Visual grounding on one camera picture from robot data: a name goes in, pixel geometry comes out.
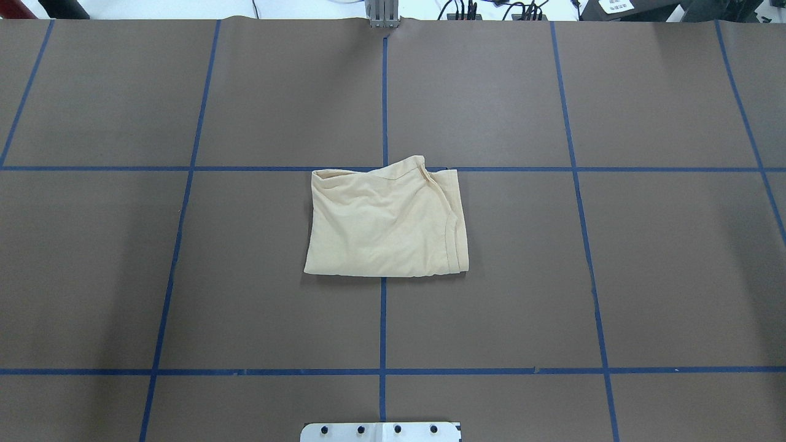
folded garment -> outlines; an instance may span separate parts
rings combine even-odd
[[[469,270],[458,173],[422,156],[370,172],[311,174],[314,222],[305,272],[430,276]]]

white clamp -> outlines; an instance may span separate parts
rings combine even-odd
[[[300,442],[461,442],[456,422],[308,424]]]
[[[372,28],[398,28],[399,0],[365,0],[365,15]]]

red object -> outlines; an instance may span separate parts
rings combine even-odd
[[[38,18],[22,3],[22,0],[0,0],[0,17]]]

table surface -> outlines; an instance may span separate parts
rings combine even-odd
[[[784,38],[3,20],[0,439],[783,440]],[[304,274],[310,171],[413,154],[469,272]]]

white floor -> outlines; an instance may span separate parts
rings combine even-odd
[[[37,0],[23,0],[39,18],[46,18],[46,11]],[[252,0],[79,0],[94,19],[215,19],[231,16],[253,17]],[[435,20],[444,3],[441,0],[399,0],[399,11],[404,17],[418,20]],[[364,17],[363,1],[351,0],[256,0],[259,18],[268,19],[334,19]],[[507,6],[496,7],[481,1],[478,13],[484,20],[500,20]],[[549,20],[573,21],[578,19],[570,0],[549,0],[543,6]],[[759,16],[784,23],[786,13],[782,8],[769,6],[765,0],[756,12]],[[669,21],[679,21],[681,9]]]

